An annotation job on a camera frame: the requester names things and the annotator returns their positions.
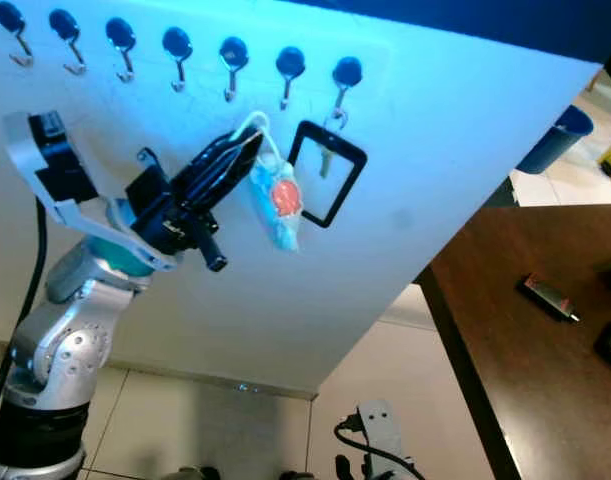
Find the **hanging items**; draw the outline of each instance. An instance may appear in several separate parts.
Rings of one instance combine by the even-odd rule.
[[[332,72],[332,78],[338,87],[338,96],[336,97],[332,117],[341,120],[340,129],[343,129],[347,124],[347,112],[341,108],[341,105],[347,90],[358,85],[363,79],[360,60],[356,57],[341,58]]]
[[[129,58],[129,51],[136,45],[136,35],[129,23],[122,18],[114,17],[105,25],[105,34],[109,43],[120,52],[125,61],[125,72],[116,72],[116,76],[123,83],[134,79],[134,68]]]
[[[74,56],[76,57],[76,64],[64,64],[63,67],[73,75],[82,75],[85,73],[87,66],[85,65],[81,52],[78,51],[75,45],[78,37],[80,36],[81,29],[79,28],[78,23],[76,23],[74,17],[72,17],[69,12],[58,8],[49,14],[49,26],[52,27],[52,30],[58,34],[61,40],[67,43],[67,46],[72,50]]]
[[[294,167],[281,156],[269,134],[269,119],[263,112],[250,114],[238,131],[254,121],[270,146],[269,151],[258,154],[249,172],[256,206],[274,244],[281,250],[297,252],[303,202]]]
[[[172,56],[178,68],[178,80],[172,81],[172,88],[175,92],[181,92],[185,88],[183,62],[193,51],[189,36],[180,28],[171,27],[163,35],[163,48]]]
[[[225,89],[225,101],[231,102],[236,96],[236,73],[242,69],[247,62],[247,45],[238,37],[226,38],[219,50],[221,60],[229,71],[229,87]]]
[[[21,67],[31,67],[34,64],[34,56],[21,36],[25,30],[25,19],[23,18],[23,14],[11,3],[0,2],[0,24],[5,30],[14,35],[18,43],[20,43],[23,52],[25,52],[23,56],[10,53],[9,58]]]
[[[280,104],[281,110],[285,110],[289,102],[289,88],[292,80],[305,71],[305,55],[296,47],[285,47],[278,54],[276,68],[285,79],[285,89]]]
[[[333,169],[330,170],[329,164],[324,167],[330,177],[327,178],[326,172],[324,181],[321,180],[323,167],[318,163],[321,150],[328,152],[328,162],[332,156],[339,157]],[[299,185],[307,199],[308,209],[303,211],[303,216],[319,227],[327,228],[365,167],[367,155],[347,140],[305,120],[298,125],[288,161],[296,168]]]

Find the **blue bin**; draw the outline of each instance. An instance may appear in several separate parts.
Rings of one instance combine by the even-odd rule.
[[[592,119],[572,105],[516,168],[525,173],[541,173],[579,138],[592,133],[592,130],[594,130]]]

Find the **black cable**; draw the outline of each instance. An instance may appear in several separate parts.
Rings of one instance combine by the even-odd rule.
[[[349,445],[350,447],[358,448],[367,453],[371,453],[372,455],[378,455],[379,457],[386,458],[387,460],[391,460],[392,462],[398,463],[409,473],[414,475],[418,480],[425,480],[425,477],[421,475],[421,472],[414,468],[413,463],[408,463],[404,459],[397,457],[396,455],[392,455],[385,450],[379,450],[378,448],[370,447],[369,445],[365,445],[364,443],[358,443],[352,440],[351,438],[347,438],[344,435],[341,435],[340,431],[343,429],[343,425],[336,425],[334,427],[334,435],[338,438],[339,441],[343,442],[345,445]]]
[[[29,286],[27,287],[27,293],[25,293],[25,300],[23,301],[23,306],[21,307],[21,312],[18,315],[18,320],[16,321],[16,326],[14,330],[18,328],[18,325],[23,321],[23,319],[29,314],[32,309],[32,304],[34,303],[34,297],[36,296],[36,291],[38,290],[38,286],[40,285],[41,276],[43,275],[43,268],[45,267],[45,258],[47,257],[47,224],[45,222],[45,207],[40,202],[38,197],[36,197],[36,224],[38,226],[38,249],[36,252],[36,262],[34,263],[34,271],[32,272],[32,278],[29,281]],[[3,360],[0,365],[0,397],[3,393],[3,388],[5,387],[5,381],[7,380],[7,375],[9,373],[9,369],[12,366],[12,356],[10,354],[11,351],[11,339],[5,349],[5,355],[3,356]]]

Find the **white wall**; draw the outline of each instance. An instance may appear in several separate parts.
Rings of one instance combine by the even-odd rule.
[[[175,173],[252,110],[265,110],[287,154],[302,119],[322,123],[344,55],[363,61],[364,81],[344,103],[343,136],[369,160],[333,225],[304,221],[301,253],[277,251],[256,217],[247,182],[214,209],[230,265],[213,274],[196,253],[160,274],[125,314],[114,357],[152,366],[315,391],[352,345],[516,165],[597,65],[488,40],[283,2],[18,0],[36,64],[23,70],[0,27],[0,119],[57,109],[74,140],[87,141],[119,178],[135,153],[156,151]],[[78,19],[89,71],[61,64],[71,52],[49,30],[62,7]],[[114,76],[121,58],[104,35],[108,18],[133,26],[136,80]],[[174,93],[161,47],[168,26],[190,35],[188,86]],[[243,38],[250,63],[226,104],[223,38]],[[278,109],[278,51],[295,44],[307,71]],[[9,335],[35,252],[32,197],[3,153],[0,122],[0,338]],[[50,229],[50,259],[75,233]]]

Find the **wooden table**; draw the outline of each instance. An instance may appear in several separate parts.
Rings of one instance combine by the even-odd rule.
[[[611,480],[608,265],[611,205],[484,208],[419,277],[496,478]],[[530,272],[579,324],[516,290]]]

